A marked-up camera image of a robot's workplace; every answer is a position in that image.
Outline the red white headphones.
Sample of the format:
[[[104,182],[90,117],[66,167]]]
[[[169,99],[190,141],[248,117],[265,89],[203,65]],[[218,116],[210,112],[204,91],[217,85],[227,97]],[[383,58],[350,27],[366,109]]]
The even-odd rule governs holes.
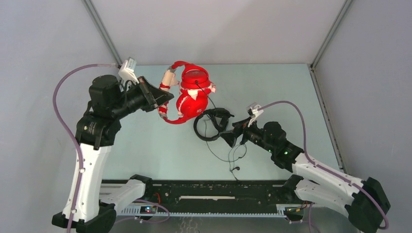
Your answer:
[[[179,86],[180,93],[176,102],[179,118],[168,119],[168,102],[158,107],[159,116],[169,124],[183,124],[199,116],[207,108],[209,94],[216,91],[207,70],[186,61],[174,62],[164,73],[159,88],[169,92],[175,85]]]

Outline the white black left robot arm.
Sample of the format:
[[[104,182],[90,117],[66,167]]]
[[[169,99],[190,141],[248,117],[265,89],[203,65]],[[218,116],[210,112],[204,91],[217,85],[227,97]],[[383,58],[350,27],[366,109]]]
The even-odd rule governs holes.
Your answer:
[[[121,128],[120,120],[137,110],[150,112],[173,99],[143,76],[129,89],[121,89],[113,75],[95,78],[89,88],[87,111],[70,133],[76,147],[76,165],[69,199],[52,224],[78,233],[107,233],[120,211],[139,199],[153,198],[152,180],[133,176],[125,185],[101,198],[103,169]]]

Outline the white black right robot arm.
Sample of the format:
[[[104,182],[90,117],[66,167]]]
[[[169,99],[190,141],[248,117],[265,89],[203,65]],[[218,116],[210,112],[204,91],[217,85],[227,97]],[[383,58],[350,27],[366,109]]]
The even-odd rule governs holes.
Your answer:
[[[264,107],[252,104],[248,118],[235,122],[232,129],[217,126],[213,137],[199,135],[203,141],[223,139],[230,147],[252,142],[271,155],[273,163],[291,173],[282,190],[285,201],[299,199],[320,204],[348,218],[349,222],[364,233],[375,233],[389,228],[387,213],[389,200],[379,181],[353,177],[332,169],[310,156],[307,146],[294,145],[277,121],[269,121],[262,128],[257,117]]]

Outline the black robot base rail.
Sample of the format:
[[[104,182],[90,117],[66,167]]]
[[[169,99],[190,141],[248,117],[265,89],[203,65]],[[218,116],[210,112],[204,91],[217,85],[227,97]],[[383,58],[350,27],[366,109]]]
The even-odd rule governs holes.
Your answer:
[[[195,217],[284,217],[306,201],[283,189],[285,180],[152,180],[142,199],[165,207],[134,201],[119,215]]]

